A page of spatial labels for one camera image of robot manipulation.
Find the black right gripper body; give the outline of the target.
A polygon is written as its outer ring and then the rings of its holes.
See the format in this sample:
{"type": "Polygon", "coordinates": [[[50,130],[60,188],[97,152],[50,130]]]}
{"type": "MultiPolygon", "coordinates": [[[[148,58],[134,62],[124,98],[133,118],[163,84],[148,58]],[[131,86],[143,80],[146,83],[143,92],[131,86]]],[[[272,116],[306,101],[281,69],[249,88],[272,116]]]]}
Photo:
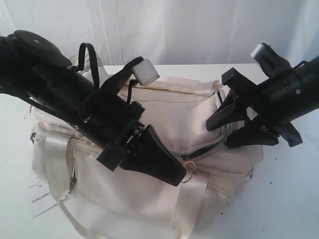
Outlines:
{"type": "Polygon", "coordinates": [[[271,93],[279,92],[279,87],[272,86],[272,78],[256,85],[232,68],[222,75],[222,84],[228,86],[237,95],[237,100],[246,108],[247,122],[245,124],[255,117],[260,117],[263,122],[261,130],[281,136],[290,147],[303,143],[300,133],[291,121],[284,119],[284,114],[288,112],[284,95],[279,94],[278,103],[266,95],[268,90],[271,93]]]}

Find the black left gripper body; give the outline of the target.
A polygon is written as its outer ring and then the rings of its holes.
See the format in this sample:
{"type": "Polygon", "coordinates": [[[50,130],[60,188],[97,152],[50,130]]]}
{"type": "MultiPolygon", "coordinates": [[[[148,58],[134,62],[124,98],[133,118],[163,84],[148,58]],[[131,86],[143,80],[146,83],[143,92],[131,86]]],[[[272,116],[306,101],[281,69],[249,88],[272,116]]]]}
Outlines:
{"type": "Polygon", "coordinates": [[[125,65],[100,88],[95,87],[78,112],[85,126],[81,133],[102,148],[97,160],[111,171],[133,155],[145,128],[139,121],[145,110],[142,105],[118,96],[133,74],[133,67],[125,65]]]}

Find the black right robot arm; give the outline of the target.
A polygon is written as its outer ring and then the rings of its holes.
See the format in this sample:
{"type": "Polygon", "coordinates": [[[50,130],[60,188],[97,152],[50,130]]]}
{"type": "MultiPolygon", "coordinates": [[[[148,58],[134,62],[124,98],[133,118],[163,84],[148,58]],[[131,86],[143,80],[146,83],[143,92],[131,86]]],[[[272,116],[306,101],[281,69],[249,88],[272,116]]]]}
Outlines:
{"type": "Polygon", "coordinates": [[[230,91],[206,121],[206,129],[213,131],[243,120],[244,125],[227,136],[228,147],[274,146],[279,143],[279,137],[289,147],[303,142],[291,122],[319,108],[317,57],[289,67],[258,85],[235,68],[225,72],[221,80],[230,91]]]}

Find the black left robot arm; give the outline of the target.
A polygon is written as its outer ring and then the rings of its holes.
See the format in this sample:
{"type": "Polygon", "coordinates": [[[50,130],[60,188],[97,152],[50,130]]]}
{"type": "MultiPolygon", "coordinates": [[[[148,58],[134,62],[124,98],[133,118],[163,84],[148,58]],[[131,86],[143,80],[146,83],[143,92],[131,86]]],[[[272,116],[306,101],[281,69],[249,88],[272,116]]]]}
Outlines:
{"type": "Polygon", "coordinates": [[[0,39],[0,91],[53,115],[101,148],[98,161],[110,170],[120,167],[177,186],[186,175],[152,125],[140,118],[143,106],[123,100],[125,84],[149,85],[159,78],[143,57],[127,63],[101,83],[92,44],[79,47],[74,65],[51,41],[26,30],[0,39]]]}

